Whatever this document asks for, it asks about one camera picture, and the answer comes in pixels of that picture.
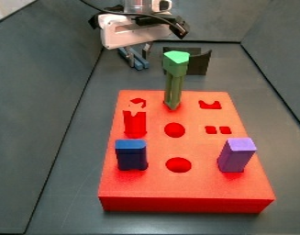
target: red block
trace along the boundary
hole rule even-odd
[[[123,111],[146,100],[146,171],[119,171],[115,140],[127,139]],[[107,211],[259,213],[275,194],[254,154],[243,173],[223,173],[218,156],[227,138],[247,137],[227,93],[189,92],[171,111],[163,91],[122,91],[115,109],[98,197]],[[222,109],[202,109],[201,101],[219,101]],[[209,134],[206,127],[231,133]]]

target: white robot part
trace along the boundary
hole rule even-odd
[[[126,12],[129,13],[163,12],[163,14],[170,15],[169,10],[171,8],[171,0],[126,0]],[[115,14],[101,15],[98,23],[102,28],[102,43],[110,50],[166,39],[173,35],[170,26],[166,24],[139,26],[131,17]]]
[[[141,27],[130,17],[114,14],[101,15],[98,22],[102,43],[109,50],[165,39],[173,34],[169,25]]]

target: blue cube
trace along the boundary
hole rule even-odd
[[[115,153],[121,171],[147,169],[145,140],[117,140]]]

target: purple block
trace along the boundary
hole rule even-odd
[[[229,138],[218,157],[219,170],[242,173],[257,150],[251,138]]]

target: gray wall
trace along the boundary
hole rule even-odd
[[[99,7],[122,4],[122,0],[87,0]],[[271,0],[173,0],[173,13],[190,24],[185,41],[241,42]],[[169,39],[181,40],[177,36]]]
[[[0,23],[0,232],[25,232],[101,53],[95,10],[39,0]]]
[[[275,0],[242,42],[300,121],[300,0]]]

